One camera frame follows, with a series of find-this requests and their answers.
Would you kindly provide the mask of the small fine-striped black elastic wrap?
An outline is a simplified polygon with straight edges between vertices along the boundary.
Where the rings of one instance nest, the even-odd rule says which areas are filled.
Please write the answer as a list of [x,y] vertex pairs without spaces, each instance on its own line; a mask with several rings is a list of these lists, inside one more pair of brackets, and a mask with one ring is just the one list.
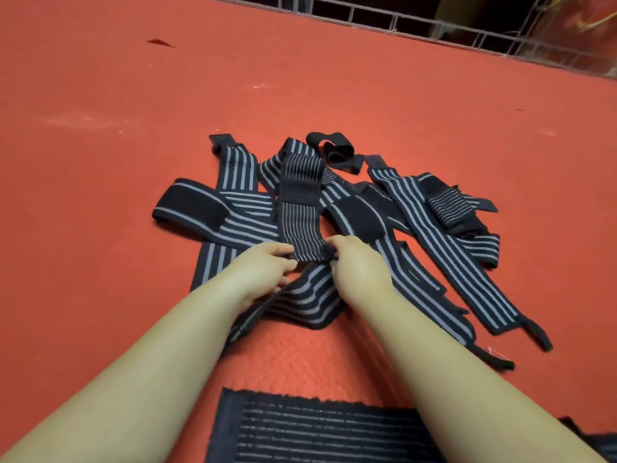
[[490,235],[476,212],[497,213],[492,201],[466,194],[430,173],[422,174],[418,182],[426,205],[446,234],[462,240]]

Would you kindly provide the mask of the person's left hand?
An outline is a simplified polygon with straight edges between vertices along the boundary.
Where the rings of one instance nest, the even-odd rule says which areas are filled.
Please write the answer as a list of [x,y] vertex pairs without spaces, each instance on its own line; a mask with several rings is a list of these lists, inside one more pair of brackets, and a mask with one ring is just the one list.
[[297,268],[294,259],[261,259],[260,244],[236,257],[213,279],[224,302],[236,313],[286,287],[291,282],[289,275]]

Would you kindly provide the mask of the folded black grey-striped elastic wrap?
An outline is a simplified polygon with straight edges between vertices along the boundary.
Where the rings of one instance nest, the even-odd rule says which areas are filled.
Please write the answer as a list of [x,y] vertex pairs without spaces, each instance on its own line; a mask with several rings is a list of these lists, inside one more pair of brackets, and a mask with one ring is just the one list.
[[486,270],[498,267],[500,259],[500,236],[498,234],[479,235],[473,238],[455,238]]

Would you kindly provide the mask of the long black grey-striped elastic wrap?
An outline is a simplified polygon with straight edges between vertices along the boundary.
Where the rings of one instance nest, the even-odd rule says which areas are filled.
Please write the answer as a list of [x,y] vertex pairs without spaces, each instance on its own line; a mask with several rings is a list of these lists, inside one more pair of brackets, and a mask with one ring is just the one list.
[[551,351],[544,329],[523,315],[459,241],[444,232],[425,203],[418,177],[400,176],[380,155],[366,156],[366,163],[373,182],[386,190],[419,245],[482,325],[493,335],[522,328],[543,351]]
[[[260,163],[258,177],[276,198],[282,162],[289,153],[320,157],[309,145],[288,138],[277,154]],[[405,242],[397,241],[395,226],[387,213],[394,202],[372,184],[347,182],[322,159],[325,169],[321,180],[321,215],[325,212],[343,235],[358,236],[376,249],[388,265],[397,291],[429,319],[494,369],[514,370],[513,362],[495,357],[476,345],[474,327],[462,310],[446,298],[446,288],[419,263]]]

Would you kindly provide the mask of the wide fine-striped black elastic wrap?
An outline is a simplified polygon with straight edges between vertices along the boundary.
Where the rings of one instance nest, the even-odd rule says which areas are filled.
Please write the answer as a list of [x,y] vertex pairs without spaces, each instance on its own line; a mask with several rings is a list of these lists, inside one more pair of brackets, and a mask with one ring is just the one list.
[[204,463],[447,463],[411,408],[221,392]]

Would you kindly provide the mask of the narrow fine-striped black elastic wrap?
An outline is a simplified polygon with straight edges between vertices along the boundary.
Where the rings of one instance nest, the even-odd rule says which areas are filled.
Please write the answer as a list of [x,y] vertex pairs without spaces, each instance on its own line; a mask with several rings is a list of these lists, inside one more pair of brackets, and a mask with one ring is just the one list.
[[329,262],[320,227],[324,169],[325,161],[314,155],[289,153],[282,162],[276,222],[281,241],[294,247],[297,262]]

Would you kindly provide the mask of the red patterned fabric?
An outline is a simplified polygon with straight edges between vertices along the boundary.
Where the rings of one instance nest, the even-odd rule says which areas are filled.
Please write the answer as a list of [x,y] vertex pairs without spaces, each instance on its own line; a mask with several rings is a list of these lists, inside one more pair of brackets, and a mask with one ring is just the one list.
[[518,55],[617,79],[617,0],[539,0]]

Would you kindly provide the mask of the black fabric piece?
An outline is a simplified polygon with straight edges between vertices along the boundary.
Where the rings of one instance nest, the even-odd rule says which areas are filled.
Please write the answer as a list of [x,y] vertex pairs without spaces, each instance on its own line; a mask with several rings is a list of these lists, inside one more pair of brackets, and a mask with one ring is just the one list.
[[570,417],[560,417],[559,421],[599,453],[608,463],[617,463],[617,432],[588,434],[584,433]]

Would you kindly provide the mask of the looped black grey-striped elastic wrap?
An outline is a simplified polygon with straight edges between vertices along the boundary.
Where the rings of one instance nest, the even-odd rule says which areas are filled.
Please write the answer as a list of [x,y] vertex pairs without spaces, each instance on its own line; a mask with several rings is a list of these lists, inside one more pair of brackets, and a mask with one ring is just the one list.
[[262,242],[281,241],[272,210],[273,198],[268,194],[219,191],[178,178],[158,200],[152,217],[202,241],[245,250]]

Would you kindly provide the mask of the person's right hand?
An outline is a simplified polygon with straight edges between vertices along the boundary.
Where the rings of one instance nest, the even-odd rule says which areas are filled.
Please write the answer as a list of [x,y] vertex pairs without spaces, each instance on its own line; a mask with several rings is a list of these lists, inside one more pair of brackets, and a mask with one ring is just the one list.
[[325,240],[335,249],[331,262],[335,286],[343,300],[355,309],[376,308],[395,293],[388,265],[357,236],[334,235]]

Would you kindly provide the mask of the person's left forearm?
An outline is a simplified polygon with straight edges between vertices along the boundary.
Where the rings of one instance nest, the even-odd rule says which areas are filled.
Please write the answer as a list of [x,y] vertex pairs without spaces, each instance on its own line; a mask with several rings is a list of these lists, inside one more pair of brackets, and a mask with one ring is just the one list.
[[233,322],[259,296],[222,279],[199,287],[0,463],[165,463]]

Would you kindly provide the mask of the person's right forearm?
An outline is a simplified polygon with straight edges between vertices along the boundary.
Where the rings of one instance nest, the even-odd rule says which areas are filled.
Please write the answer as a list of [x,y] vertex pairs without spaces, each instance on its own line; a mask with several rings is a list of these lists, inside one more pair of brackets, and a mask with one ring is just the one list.
[[394,290],[349,303],[379,338],[448,463],[605,463]]

